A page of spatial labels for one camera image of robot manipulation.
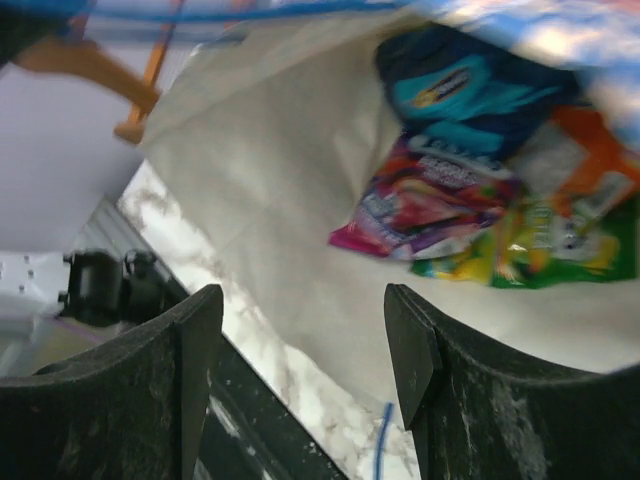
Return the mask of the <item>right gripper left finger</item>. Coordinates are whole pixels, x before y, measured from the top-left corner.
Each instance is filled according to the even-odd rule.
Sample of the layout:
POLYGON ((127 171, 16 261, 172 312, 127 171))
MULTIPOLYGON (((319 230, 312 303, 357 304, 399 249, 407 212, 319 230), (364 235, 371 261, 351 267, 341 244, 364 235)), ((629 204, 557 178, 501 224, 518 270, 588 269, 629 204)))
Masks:
POLYGON ((4 479, 190 479, 217 365, 223 292, 31 376, 1 381, 4 479))

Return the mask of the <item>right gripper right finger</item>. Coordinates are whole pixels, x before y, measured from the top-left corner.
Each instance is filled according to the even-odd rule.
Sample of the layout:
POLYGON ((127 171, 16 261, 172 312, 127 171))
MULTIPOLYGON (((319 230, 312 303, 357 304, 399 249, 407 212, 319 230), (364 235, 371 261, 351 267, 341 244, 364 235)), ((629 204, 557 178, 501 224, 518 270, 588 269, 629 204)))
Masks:
POLYGON ((402 420, 425 479, 635 479, 639 369, 545 361, 385 290, 402 420))

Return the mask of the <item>blue cookie snack pack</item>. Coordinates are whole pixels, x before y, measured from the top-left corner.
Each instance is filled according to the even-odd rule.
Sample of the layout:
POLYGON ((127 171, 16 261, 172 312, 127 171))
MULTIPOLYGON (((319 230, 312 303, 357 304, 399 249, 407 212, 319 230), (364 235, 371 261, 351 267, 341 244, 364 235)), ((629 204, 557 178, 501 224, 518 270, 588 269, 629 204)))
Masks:
POLYGON ((440 25, 384 40, 375 67, 406 132, 502 161, 580 95, 572 72, 440 25))

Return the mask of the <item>blue checkered paper bag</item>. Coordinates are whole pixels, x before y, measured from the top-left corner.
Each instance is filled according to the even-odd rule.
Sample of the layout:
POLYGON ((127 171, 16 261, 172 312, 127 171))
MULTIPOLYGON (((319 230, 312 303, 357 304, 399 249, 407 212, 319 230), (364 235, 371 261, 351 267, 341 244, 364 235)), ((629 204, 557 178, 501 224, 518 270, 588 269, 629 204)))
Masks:
POLYGON ((420 278, 330 247, 399 127, 373 67, 410 11, 252 23, 177 65, 119 206, 178 279, 219 282, 232 344, 350 479, 374 471, 396 381, 383 317, 399 283, 462 323, 560 365, 639 360, 639 284, 497 290, 420 278))

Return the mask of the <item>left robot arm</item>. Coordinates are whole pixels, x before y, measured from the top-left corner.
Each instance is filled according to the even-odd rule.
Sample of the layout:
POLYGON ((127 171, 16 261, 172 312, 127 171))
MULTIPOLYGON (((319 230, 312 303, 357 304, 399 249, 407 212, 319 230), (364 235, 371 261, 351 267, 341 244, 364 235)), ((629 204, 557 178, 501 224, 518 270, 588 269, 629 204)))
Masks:
POLYGON ((54 326, 142 324, 175 303, 170 278, 149 250, 1 253, 1 375, 20 376, 54 326))

